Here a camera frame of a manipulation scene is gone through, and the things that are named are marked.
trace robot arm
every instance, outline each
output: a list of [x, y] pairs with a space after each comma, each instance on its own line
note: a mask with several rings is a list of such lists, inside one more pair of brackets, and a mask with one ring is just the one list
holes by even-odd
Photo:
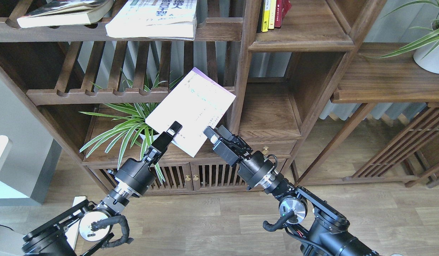
[[[23, 239], [22, 250], [25, 255], [75, 256], [74, 250], [66, 241], [65, 232], [75, 222], [80, 221], [79, 232], [87, 241], [99, 241], [83, 256], [91, 255], [99, 248], [115, 247], [133, 241], [125, 216], [121, 215], [130, 202], [131, 196], [142, 196], [155, 181], [156, 175], [150, 166], [156, 164], [166, 152], [174, 136], [182, 126], [174, 122], [145, 151], [141, 161], [128, 159], [114, 173], [117, 186], [98, 204], [87, 200], [73, 206], [59, 216], [28, 233]], [[120, 224], [122, 237], [109, 242], [114, 236], [112, 225]]]
[[[218, 129], [207, 127], [204, 134], [213, 143], [215, 151], [229, 165], [239, 164], [238, 175], [251, 189], [257, 185], [271, 193], [280, 202], [281, 218], [274, 224], [263, 222], [263, 228], [273, 232], [286, 232], [301, 242], [304, 256], [378, 256], [348, 232], [349, 221], [326, 201], [301, 186], [294, 186], [283, 174], [276, 171], [277, 158], [273, 164], [262, 152], [253, 150], [239, 136], [233, 135], [224, 126]], [[315, 221], [307, 230], [300, 222], [306, 217], [307, 201], [314, 207]]]

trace white book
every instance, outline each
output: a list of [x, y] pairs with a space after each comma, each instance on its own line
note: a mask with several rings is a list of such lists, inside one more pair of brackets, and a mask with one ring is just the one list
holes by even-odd
[[205, 128], [215, 127], [234, 99], [234, 94], [193, 68], [145, 122], [158, 133], [179, 122], [182, 129], [172, 142], [195, 157], [207, 139]]
[[197, 0], [129, 0], [106, 25], [106, 32], [114, 38], [193, 40], [196, 7]]
[[111, 9], [114, 0], [53, 0], [17, 19], [21, 28], [92, 24]]

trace red book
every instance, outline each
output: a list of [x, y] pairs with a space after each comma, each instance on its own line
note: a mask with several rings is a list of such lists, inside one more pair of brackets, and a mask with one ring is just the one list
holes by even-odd
[[291, 7], [290, 0], [276, 0], [275, 28], [281, 28], [283, 18]]

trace wooden cabinet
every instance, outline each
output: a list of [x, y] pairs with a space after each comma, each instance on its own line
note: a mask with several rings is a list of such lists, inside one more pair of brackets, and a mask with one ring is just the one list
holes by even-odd
[[[116, 0], [112, 16], [124, 5]], [[215, 42], [226, 42], [224, 81], [236, 94], [223, 124], [239, 134], [255, 150], [267, 149], [289, 170], [298, 149], [359, 49], [384, 0], [292, 0], [292, 9], [281, 29], [256, 34], [260, 0], [229, 0], [229, 15], [220, 17], [221, 0], [208, 0], [208, 18], [198, 25], [196, 40], [206, 42], [208, 75], [218, 81]], [[0, 77], [50, 131], [64, 150], [108, 191], [115, 183], [105, 171], [117, 166], [118, 149], [101, 149], [85, 158], [78, 150], [92, 136], [114, 126], [102, 118], [79, 111], [111, 111], [101, 103], [160, 102], [166, 86], [144, 92], [147, 57], [152, 39], [115, 39], [104, 26], [111, 18], [93, 25], [21, 29], [15, 19], [40, 6], [41, 0], [0, 3]], [[85, 72], [77, 62], [84, 41], [94, 41]], [[115, 42], [107, 88], [94, 90], [104, 44]], [[129, 47], [135, 50], [134, 85], [120, 87], [120, 68]], [[161, 80], [169, 81], [171, 41], [161, 42]], [[184, 42], [183, 70], [194, 65], [192, 42]], [[289, 52], [286, 74], [280, 78], [248, 78], [256, 52]], [[136, 158], [130, 149], [124, 159]], [[154, 183], [151, 193], [237, 191], [245, 188], [236, 170], [226, 165], [206, 143], [192, 159], [171, 145], [161, 159], [167, 182]]]

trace book stack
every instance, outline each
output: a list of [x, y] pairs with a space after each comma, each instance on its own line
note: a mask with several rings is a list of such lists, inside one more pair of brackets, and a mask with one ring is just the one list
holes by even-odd
[[281, 28], [283, 18], [291, 7], [290, 0], [262, 0], [257, 32]]

